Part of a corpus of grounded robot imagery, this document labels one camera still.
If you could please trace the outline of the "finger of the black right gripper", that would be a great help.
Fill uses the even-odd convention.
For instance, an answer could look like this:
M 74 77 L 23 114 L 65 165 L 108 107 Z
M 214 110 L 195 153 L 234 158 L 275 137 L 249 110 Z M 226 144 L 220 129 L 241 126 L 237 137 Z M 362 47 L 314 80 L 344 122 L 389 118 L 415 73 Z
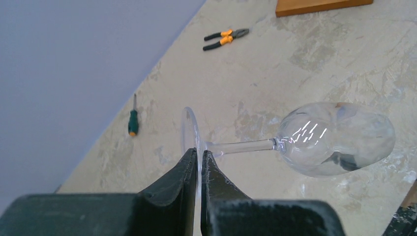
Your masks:
M 417 181 L 393 215 L 382 236 L 417 236 Z

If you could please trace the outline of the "wooden rack base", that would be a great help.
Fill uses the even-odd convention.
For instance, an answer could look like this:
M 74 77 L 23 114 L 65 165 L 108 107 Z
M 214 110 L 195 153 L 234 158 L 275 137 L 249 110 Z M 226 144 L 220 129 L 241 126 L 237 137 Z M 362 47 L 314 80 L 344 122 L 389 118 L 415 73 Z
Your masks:
M 369 5 L 373 2 L 373 0 L 278 0 L 275 15 L 285 17 Z

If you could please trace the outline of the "clear tall flute glass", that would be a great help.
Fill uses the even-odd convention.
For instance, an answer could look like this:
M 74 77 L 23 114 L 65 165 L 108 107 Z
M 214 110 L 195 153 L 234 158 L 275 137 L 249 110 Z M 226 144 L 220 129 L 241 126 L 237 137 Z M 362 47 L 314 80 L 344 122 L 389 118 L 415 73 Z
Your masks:
M 390 118 L 372 107 L 322 101 L 289 112 L 269 137 L 233 142 L 205 140 L 193 110 L 185 107 L 180 117 L 180 141 L 182 151 L 197 151 L 200 173 L 205 151 L 216 160 L 260 154 L 262 160 L 277 157 L 297 174 L 347 192 L 360 188 L 365 171 L 393 153 L 397 132 Z

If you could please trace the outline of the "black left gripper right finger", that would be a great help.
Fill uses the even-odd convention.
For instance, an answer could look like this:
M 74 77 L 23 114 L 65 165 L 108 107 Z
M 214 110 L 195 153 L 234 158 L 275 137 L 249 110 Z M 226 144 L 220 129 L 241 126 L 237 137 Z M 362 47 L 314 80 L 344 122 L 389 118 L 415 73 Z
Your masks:
M 202 157 L 200 229 L 204 236 L 343 236 L 335 210 L 318 200 L 254 200 Z

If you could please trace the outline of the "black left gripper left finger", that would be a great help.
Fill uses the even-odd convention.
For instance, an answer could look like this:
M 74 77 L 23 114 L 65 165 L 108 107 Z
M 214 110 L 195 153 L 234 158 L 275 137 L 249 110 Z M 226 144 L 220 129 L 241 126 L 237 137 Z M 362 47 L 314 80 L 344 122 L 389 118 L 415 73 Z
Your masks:
M 0 218 L 3 236 L 190 236 L 197 151 L 139 193 L 33 194 Z

